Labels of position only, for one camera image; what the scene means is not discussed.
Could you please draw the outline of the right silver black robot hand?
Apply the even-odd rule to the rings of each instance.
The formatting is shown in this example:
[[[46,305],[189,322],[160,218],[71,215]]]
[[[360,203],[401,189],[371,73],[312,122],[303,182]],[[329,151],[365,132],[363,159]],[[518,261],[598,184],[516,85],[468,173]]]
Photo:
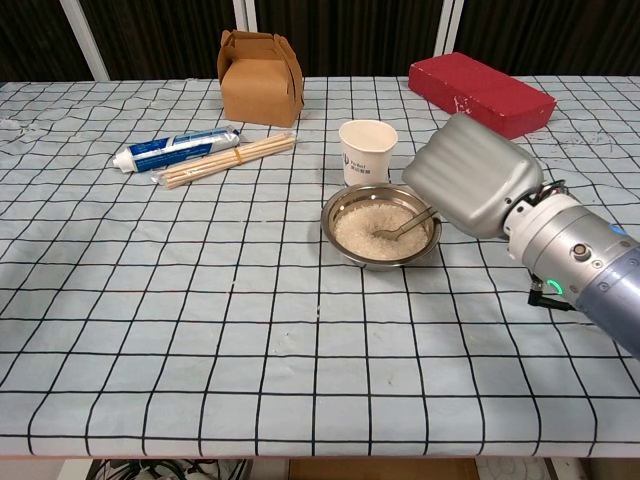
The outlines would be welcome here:
[[[402,180],[463,233],[492,239],[508,237],[507,215],[544,176],[526,150],[456,113],[416,152]]]

